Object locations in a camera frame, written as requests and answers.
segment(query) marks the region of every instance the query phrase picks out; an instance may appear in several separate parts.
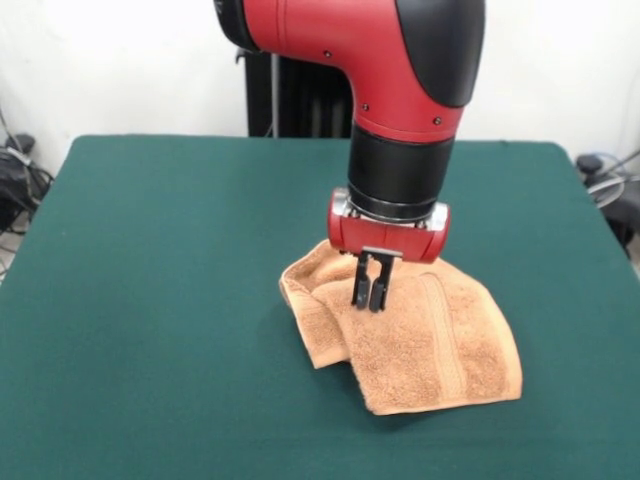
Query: green tablecloth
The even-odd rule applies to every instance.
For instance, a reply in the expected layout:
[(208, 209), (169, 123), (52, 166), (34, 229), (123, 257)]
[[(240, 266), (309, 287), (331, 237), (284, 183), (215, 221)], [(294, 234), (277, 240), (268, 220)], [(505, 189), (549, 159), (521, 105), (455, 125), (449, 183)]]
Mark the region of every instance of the green tablecloth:
[(0, 479), (622, 479), (640, 284), (564, 152), (459, 143), (444, 257), (508, 317), (521, 400), (375, 417), (277, 286), (348, 143), (86, 137), (0, 289)]

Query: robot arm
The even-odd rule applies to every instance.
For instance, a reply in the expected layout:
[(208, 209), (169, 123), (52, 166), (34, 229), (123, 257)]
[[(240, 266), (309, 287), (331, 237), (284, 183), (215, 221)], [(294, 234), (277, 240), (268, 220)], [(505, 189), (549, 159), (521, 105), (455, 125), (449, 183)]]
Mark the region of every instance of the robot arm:
[[(354, 113), (348, 185), (332, 194), (332, 246), (358, 256), (353, 304), (384, 309), (393, 259), (433, 262), (449, 228), (438, 195), (478, 74), (484, 0), (215, 0), (253, 52), (330, 65)], [(371, 287), (369, 257), (382, 264)]]

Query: towel fold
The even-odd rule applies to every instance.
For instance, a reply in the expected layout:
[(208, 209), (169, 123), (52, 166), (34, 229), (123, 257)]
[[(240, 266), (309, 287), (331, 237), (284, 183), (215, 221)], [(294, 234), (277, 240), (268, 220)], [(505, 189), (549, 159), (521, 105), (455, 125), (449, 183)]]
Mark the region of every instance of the towel fold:
[[(325, 240), (280, 278), (315, 368), (351, 362), (376, 415), (520, 398), (511, 329), (481, 283), (442, 259), (396, 260), (386, 309), (374, 314), (351, 305), (356, 262)], [(371, 262), (370, 278), (378, 273)]]

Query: cable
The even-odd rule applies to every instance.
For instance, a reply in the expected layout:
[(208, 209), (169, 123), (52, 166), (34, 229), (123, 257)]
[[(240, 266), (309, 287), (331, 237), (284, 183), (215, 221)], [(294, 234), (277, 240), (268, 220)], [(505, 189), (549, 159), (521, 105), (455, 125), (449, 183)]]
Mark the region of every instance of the cable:
[[(616, 179), (622, 179), (623, 177), (621, 177), (620, 175), (615, 175)], [(615, 187), (615, 185), (609, 186), (609, 187), (603, 187), (603, 190), (606, 190), (608, 188), (613, 188)], [(616, 189), (616, 191), (614, 193), (612, 193), (611, 195), (609, 195), (608, 197), (605, 197), (604, 199), (602, 198), (602, 195), (596, 195), (596, 206), (600, 209), (612, 204), (613, 202), (615, 202), (616, 200), (618, 200), (622, 194), (624, 193), (624, 183), (619, 183), (618, 184), (618, 188)]]
[(615, 155), (612, 155), (612, 154), (606, 153), (606, 152), (592, 152), (591, 155), (595, 155), (596, 157), (600, 157), (602, 159), (608, 158), (613, 163), (615, 163), (616, 169), (622, 168), (624, 173), (629, 173), (627, 171), (626, 167), (624, 165), (622, 165), (622, 161), (618, 157), (616, 157)]
[(619, 176), (616, 178), (612, 178), (610, 180), (605, 180), (604, 182), (601, 182), (601, 183), (598, 183), (597, 185), (592, 186), (587, 190), (587, 192), (589, 193), (589, 195), (593, 195), (594, 193), (598, 193), (602, 190), (606, 190), (607, 188), (611, 188), (611, 187), (615, 187), (616, 185), (619, 185), (618, 190), (612, 195), (610, 195), (607, 199), (596, 201), (596, 206), (599, 209), (602, 209), (608, 205), (611, 205), (613, 202), (617, 201), (622, 196), (622, 194), (624, 193), (625, 185), (627, 183), (634, 183), (634, 182), (640, 182), (640, 175), (634, 175), (631, 177)]
[(631, 155), (627, 156), (624, 160), (620, 160), (620, 163), (618, 163), (617, 165), (614, 165), (613, 167), (609, 167), (606, 170), (603, 170), (602, 172), (600, 172), (596, 176), (596, 179), (605, 177), (607, 174), (613, 172), (614, 170), (617, 170), (620, 167), (623, 167), (624, 165), (626, 165), (627, 163), (631, 162), (632, 160), (634, 160), (639, 156), (640, 156), (640, 148), (635, 152), (631, 153)]
[(597, 185), (590, 187), (587, 190), (587, 192), (589, 192), (590, 195), (593, 195), (594, 193), (598, 193), (599, 191), (604, 190), (605, 188), (615, 187), (616, 185), (620, 185), (621, 183), (634, 183), (634, 182), (640, 182), (640, 175), (634, 175), (632, 177), (618, 177), (618, 178), (612, 178), (611, 180), (605, 180), (604, 182), (598, 183)]

